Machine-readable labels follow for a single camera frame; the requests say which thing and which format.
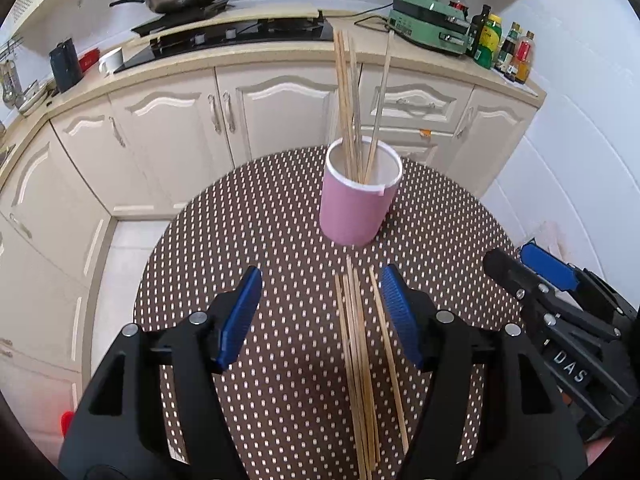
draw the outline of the pan handle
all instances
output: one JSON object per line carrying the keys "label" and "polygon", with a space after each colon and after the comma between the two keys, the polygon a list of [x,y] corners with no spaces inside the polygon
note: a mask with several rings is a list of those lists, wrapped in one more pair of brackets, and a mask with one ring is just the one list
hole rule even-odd
{"label": "pan handle", "polygon": [[146,0],[116,0],[115,2],[111,2],[109,4],[110,7],[119,5],[119,4],[143,4]]}

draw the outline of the round table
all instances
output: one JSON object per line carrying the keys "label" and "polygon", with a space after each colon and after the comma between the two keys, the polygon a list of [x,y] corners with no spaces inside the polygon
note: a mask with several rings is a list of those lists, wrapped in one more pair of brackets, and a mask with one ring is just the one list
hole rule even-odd
{"label": "round table", "polygon": [[[334,277],[351,255],[360,271],[381,457],[376,480],[393,479],[403,452],[368,267],[395,263],[408,285],[428,292],[475,326],[520,322],[517,302],[484,275],[482,257],[515,250],[491,214],[453,181],[404,160],[385,224],[364,248],[335,245],[319,227],[326,147],[254,160],[198,195],[169,225],[143,273],[135,321],[145,330],[176,325],[236,286],[249,265],[263,296],[238,362],[214,378],[238,453],[252,480],[358,477]],[[411,438],[429,383],[404,357],[391,324]],[[170,367],[162,403],[174,451],[184,457]],[[471,379],[460,460],[478,437],[482,370]]]}

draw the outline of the pink container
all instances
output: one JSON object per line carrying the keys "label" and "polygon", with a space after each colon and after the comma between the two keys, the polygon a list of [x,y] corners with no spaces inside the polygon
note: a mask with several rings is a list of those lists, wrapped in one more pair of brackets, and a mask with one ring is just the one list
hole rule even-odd
{"label": "pink container", "polygon": [[[362,137],[363,159],[371,137]],[[329,240],[344,246],[363,246],[378,233],[402,178],[402,160],[394,149],[378,142],[369,184],[359,184],[345,175],[342,139],[329,146],[324,165],[320,228]]]}

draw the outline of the tiled floor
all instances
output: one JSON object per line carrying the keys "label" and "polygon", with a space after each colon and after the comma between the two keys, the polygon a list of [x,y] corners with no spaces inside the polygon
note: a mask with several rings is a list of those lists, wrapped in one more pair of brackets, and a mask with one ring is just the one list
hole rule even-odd
{"label": "tiled floor", "polygon": [[133,303],[146,261],[169,221],[119,222],[104,266],[95,309],[91,372],[124,325],[133,320]]}

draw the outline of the green appliance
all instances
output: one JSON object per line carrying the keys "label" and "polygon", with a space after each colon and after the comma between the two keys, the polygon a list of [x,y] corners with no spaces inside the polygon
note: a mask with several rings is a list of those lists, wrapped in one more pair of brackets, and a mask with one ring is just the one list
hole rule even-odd
{"label": "green appliance", "polygon": [[418,46],[464,54],[470,23],[464,12],[435,0],[394,0],[389,27]]}

